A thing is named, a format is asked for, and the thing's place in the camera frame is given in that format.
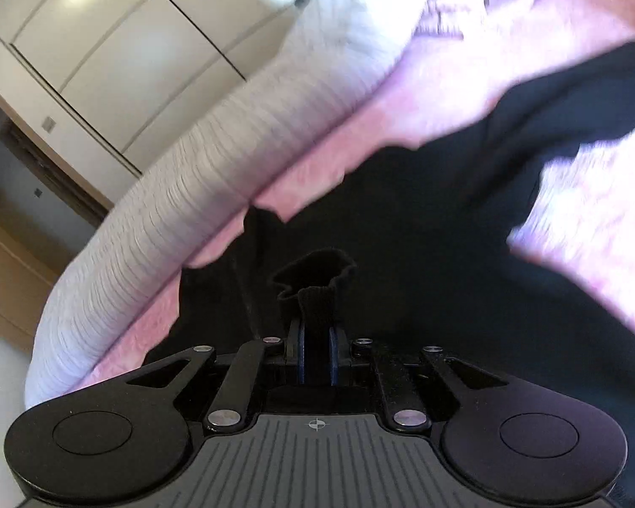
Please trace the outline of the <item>black garment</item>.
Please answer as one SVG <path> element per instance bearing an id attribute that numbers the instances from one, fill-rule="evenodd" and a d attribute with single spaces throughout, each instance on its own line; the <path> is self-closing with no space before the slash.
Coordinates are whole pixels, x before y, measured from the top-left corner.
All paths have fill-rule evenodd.
<path id="1" fill-rule="evenodd" d="M 400 350 L 438 345 L 603 409 L 635 507 L 635 334 L 564 275 L 511 253 L 540 175 L 635 128 L 635 42 L 510 89 L 489 116 L 418 149 L 377 150 L 289 220 L 250 209 L 224 254 L 181 275 L 179 315 L 148 361 L 233 353 L 290 323 Z"/>

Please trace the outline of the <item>wooden door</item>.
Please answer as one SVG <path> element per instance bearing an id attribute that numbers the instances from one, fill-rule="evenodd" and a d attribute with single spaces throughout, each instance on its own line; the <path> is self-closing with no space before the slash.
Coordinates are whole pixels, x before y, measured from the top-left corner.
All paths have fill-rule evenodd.
<path id="1" fill-rule="evenodd" d="M 0 225 L 0 336 L 33 351 L 37 325 L 58 274 Z"/>

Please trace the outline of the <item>grey striped rolled duvet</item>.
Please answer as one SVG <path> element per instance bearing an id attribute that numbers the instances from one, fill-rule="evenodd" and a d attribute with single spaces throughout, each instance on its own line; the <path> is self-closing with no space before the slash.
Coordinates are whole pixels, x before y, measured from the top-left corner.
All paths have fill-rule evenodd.
<path id="1" fill-rule="evenodd" d="M 69 392 L 202 244 L 390 74 L 428 0 L 309 0 L 277 54 L 124 194 L 45 303 L 25 382 Z"/>

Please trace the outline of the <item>pink rose bed blanket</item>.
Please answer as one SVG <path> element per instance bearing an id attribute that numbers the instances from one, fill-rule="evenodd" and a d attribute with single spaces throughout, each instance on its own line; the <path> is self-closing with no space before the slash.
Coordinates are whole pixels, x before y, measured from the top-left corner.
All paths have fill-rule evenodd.
<path id="1" fill-rule="evenodd" d="M 488 317 L 496 309 L 482 306 L 482 298 L 468 301 L 468 295 L 483 298 L 487 290 L 499 287 L 509 291 L 497 279 L 491 278 L 480 265 L 487 259 L 505 259 L 506 267 L 515 266 L 517 272 L 533 272 L 518 279 L 521 287 L 510 294 L 498 294 L 497 301 L 506 301 L 499 309 L 508 313 L 519 309 L 525 301 L 519 300 L 524 286 L 535 289 L 543 281 L 546 288 L 552 282 L 556 293 L 558 283 L 568 287 L 568 279 L 559 279 L 555 272 L 543 271 L 541 264 L 562 271 L 572 281 L 582 285 L 591 296 L 609 304 L 610 312 L 620 315 L 635 328 L 635 244 L 629 239 L 629 218 L 619 218 L 618 202 L 579 202 L 597 198 L 599 181 L 604 173 L 614 184 L 618 170 L 627 170 L 627 160 L 635 149 L 635 134 L 627 140 L 613 142 L 607 139 L 577 141 L 563 133 L 560 144 L 535 149 L 535 156 L 525 157 L 529 150 L 511 148 L 515 138 L 524 141 L 524 133 L 515 133 L 516 126 L 524 126 L 525 117 L 532 111 L 539 118 L 543 110 L 553 111 L 553 102 L 545 95 L 553 84 L 570 79 L 571 72 L 586 69 L 575 66 L 593 61 L 591 79 L 607 75 L 594 58 L 614 46 L 635 38 L 635 0 L 538 0 L 530 17 L 501 38 L 487 41 L 419 41 L 403 64 L 395 71 L 387 85 L 353 117 L 320 141 L 317 147 L 292 166 L 272 187 L 258 199 L 261 207 L 244 219 L 245 233 L 240 241 L 232 241 L 243 228 L 242 217 L 234 218 L 232 226 L 208 242 L 196 258 L 192 270 L 184 270 L 183 279 L 172 281 L 143 317 L 131 325 L 116 342 L 112 350 L 85 378 L 81 385 L 108 380 L 143 364 L 148 364 L 172 352 L 188 348 L 189 343 L 204 340 L 205 333 L 230 333 L 224 330 L 227 317 L 219 317 L 225 309 L 232 317 L 240 314 L 243 325 L 251 325 L 251 313 L 245 317 L 242 294 L 234 279 L 242 281 L 242 272 L 255 271 L 261 266 L 261 256 L 273 256 L 274 265 L 264 263 L 260 275 L 265 297 L 276 309 L 277 316 L 305 317 L 327 325 L 344 325 L 346 333 L 374 335 L 376 340 L 389 344 L 412 344 L 421 340 L 448 342 L 450 336 L 468 335 L 469 359 L 485 359 L 479 341 L 492 338 L 503 353 L 522 356 L 520 374 L 527 364 L 541 359 L 544 368 L 544 348 L 551 351 L 548 364 L 553 367 L 555 349 L 563 348 L 563 333 L 555 321 L 547 322 L 539 330 L 532 322 L 522 322 L 517 329 L 518 317 Z M 478 141 L 487 139 L 487 130 L 493 132 L 493 143 L 503 146 L 511 168 L 508 204 L 516 207 L 515 217 L 495 218 L 499 224 L 495 239 L 485 252 L 477 226 L 461 228 L 451 224 L 448 232 L 431 231 L 430 246 L 421 250 L 421 256 L 408 254 L 414 264 L 421 267 L 416 275 L 401 271 L 397 276 L 384 270 L 383 279 L 375 278 L 374 271 L 366 271 L 366 262 L 381 262 L 383 256 L 399 264 L 403 252 L 422 248 L 418 223 L 428 210 L 430 202 L 439 195 L 431 191 L 438 185 L 436 176 L 477 149 Z M 482 210 L 492 218 L 495 210 Z M 469 251 L 464 256 L 452 244 L 450 256 L 452 273 L 461 275 L 463 267 L 472 273 L 468 279 L 477 286 L 454 286 L 459 282 L 452 275 L 442 279 L 442 270 L 436 270 L 448 241 L 467 239 Z M 359 262 L 356 271 L 348 272 L 351 280 L 340 288 L 337 281 L 334 295 L 344 290 L 340 306 L 331 299 L 331 288 L 289 290 L 290 298 L 281 301 L 278 270 L 313 272 L 313 260 L 294 262 L 310 254 L 314 246 L 319 249 L 339 246 Z"/>

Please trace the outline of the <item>white wardrobe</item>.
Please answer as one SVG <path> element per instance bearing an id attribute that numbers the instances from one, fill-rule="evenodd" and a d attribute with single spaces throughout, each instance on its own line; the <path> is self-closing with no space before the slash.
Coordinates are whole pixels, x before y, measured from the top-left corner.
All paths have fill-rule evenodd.
<path id="1" fill-rule="evenodd" d="M 145 171 L 279 50 L 307 0 L 0 0 L 0 40 Z"/>

